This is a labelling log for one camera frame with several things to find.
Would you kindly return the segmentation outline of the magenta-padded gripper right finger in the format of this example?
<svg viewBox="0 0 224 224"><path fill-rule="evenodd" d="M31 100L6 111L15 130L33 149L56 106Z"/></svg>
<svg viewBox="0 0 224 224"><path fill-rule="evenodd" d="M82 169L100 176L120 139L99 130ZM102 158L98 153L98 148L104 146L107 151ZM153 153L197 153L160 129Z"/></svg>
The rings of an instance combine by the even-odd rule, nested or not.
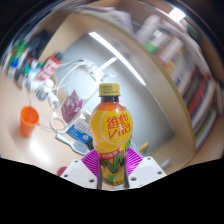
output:
<svg viewBox="0 0 224 224"><path fill-rule="evenodd" d="M151 157L144 157L128 148L125 159L125 188L140 188L166 176L166 173Z"/></svg>

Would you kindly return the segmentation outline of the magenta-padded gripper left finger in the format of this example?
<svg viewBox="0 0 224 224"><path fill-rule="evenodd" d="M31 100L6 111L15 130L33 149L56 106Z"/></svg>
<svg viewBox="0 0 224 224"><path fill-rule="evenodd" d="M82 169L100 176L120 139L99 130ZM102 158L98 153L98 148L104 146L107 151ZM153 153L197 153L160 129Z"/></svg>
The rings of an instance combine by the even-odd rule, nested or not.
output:
<svg viewBox="0 0 224 224"><path fill-rule="evenodd" d="M80 160L74 159L60 177L84 188L101 189L101 164L96 150Z"/></svg>

